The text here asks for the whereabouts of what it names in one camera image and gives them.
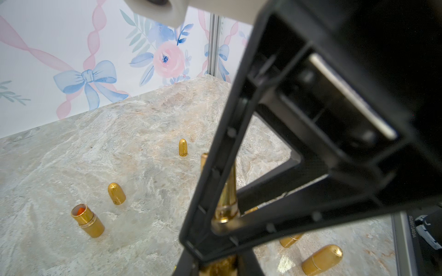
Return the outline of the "gold lipstick cap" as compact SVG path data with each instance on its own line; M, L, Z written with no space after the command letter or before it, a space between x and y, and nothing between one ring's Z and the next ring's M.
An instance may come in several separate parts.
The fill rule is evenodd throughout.
M121 205L126 200L126 195L122 187L117 183L111 183L108 185L108 193L115 205Z

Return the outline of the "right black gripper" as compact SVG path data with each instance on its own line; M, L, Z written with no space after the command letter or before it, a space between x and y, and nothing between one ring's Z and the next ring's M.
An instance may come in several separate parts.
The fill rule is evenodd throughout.
M296 210L442 199L442 4L270 1L248 50L258 115L300 155L248 187Z

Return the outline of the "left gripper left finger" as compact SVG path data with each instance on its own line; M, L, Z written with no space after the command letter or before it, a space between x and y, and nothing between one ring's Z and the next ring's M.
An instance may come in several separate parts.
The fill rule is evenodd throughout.
M199 276L199 261L188 250L184 250L172 276Z

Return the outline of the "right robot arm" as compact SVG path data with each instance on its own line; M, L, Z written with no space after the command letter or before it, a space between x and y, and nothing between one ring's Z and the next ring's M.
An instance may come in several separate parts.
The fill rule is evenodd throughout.
M220 207L252 116L290 157ZM174 274L216 265L260 276L257 246L387 214L400 274L441 274L442 3L267 2L186 214Z

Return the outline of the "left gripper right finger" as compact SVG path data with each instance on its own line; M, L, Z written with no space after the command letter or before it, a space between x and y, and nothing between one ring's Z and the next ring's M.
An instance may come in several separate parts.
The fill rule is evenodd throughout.
M252 249L237 254L238 276L265 276Z

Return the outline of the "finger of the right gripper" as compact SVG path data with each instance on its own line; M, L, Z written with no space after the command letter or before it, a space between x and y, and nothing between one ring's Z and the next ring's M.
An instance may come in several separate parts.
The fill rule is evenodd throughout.
M311 171L291 160L239 191L240 210L263 204L261 210L228 223L217 223L214 216L253 115L300 152L305 162L311 160L310 150L288 127L294 116L276 94L286 71L305 52L303 41L278 15L257 20L180 233L186 251L200 262L216 261L299 231L296 207L280 196L301 186Z
M441 174L400 174L384 189L368 197L325 178L281 200L198 235L193 255L211 262L284 235L308 232L442 200Z

